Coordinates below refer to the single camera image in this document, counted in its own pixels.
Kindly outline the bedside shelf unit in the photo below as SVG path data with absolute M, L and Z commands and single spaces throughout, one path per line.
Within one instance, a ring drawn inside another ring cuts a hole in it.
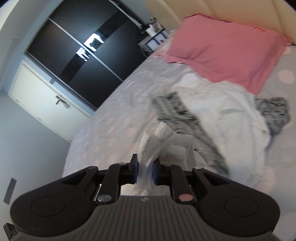
M 144 32 L 147 36 L 138 43 L 138 46 L 146 53 L 154 52 L 169 36 L 168 31 L 156 19 L 151 20 Z

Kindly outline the pink pillow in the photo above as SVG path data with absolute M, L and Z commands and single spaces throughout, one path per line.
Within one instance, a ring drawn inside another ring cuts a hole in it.
M 196 14 L 186 17 L 166 54 L 211 82 L 227 80 L 260 93 L 285 48 L 286 35 L 259 26 Z

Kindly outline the black sliding wardrobe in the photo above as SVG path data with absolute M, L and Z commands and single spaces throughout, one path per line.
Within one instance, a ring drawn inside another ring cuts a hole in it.
M 117 1 L 63 1 L 27 54 L 92 109 L 144 61 L 141 22 Z

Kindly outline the grey black-striped garment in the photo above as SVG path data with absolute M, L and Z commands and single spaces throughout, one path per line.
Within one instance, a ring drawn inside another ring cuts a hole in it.
M 197 116 L 191 113 L 182 103 L 177 92 L 157 96 L 152 99 L 152 106 L 157 112 L 159 121 L 167 124 L 179 135 L 190 135 L 194 139 L 194 150 L 201 155 L 206 164 L 218 174 L 230 175 L 225 158 L 219 153 L 213 140 L 202 128 Z M 255 106 L 263 115 L 269 134 L 279 135 L 284 125 L 290 122 L 288 101 L 283 97 L 255 99 Z

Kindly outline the beige upholstered headboard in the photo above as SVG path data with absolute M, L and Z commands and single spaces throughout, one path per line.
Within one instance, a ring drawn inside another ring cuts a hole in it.
M 145 6 L 169 31 L 179 28 L 186 16 L 204 14 L 270 29 L 295 43 L 295 10 L 286 1 L 150 0 Z

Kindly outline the grey pink-dotted bedspread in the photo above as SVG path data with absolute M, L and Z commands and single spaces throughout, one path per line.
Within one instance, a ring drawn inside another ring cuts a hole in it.
M 83 125 L 70 145 L 64 176 L 87 166 L 105 169 L 128 161 L 138 151 L 144 132 L 159 124 L 152 99 L 170 93 L 186 74 L 202 78 L 186 64 L 165 60 L 164 51 L 170 44 L 170 40 L 162 44 Z M 288 101 L 290 122 L 279 135 L 269 134 L 263 177 L 254 188 L 269 194 L 280 206 L 275 234 L 281 240 L 295 240 L 295 45 L 285 48 L 267 82 L 254 97 L 283 97 Z

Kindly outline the white door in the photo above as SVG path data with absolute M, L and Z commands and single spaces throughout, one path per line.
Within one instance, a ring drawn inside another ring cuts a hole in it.
M 22 61 L 9 96 L 30 115 L 63 139 L 71 142 L 90 114 L 62 96 L 61 92 Z

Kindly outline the grey wall switch plate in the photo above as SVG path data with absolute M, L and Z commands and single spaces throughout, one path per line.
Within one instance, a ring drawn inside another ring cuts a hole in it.
M 10 204 L 15 186 L 16 186 L 16 180 L 14 178 L 11 178 L 10 183 L 9 183 L 7 190 L 6 190 L 5 196 L 4 196 L 4 203 L 7 205 Z

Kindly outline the white textured garment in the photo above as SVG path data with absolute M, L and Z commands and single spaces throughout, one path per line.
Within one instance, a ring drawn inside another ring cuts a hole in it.
M 196 74 L 186 74 L 172 88 L 185 107 L 197 116 L 230 170 L 227 177 L 248 187 L 262 179 L 266 148 L 270 142 L 264 117 L 255 106 L 255 97 L 243 87 L 228 81 L 211 83 Z M 138 147 L 139 174 L 135 185 L 124 185 L 124 195 L 163 195 L 164 187 L 152 181 L 152 163 L 174 164 L 189 171 L 201 167 L 217 173 L 194 150 L 190 135 L 179 135 L 159 121 L 144 132 Z

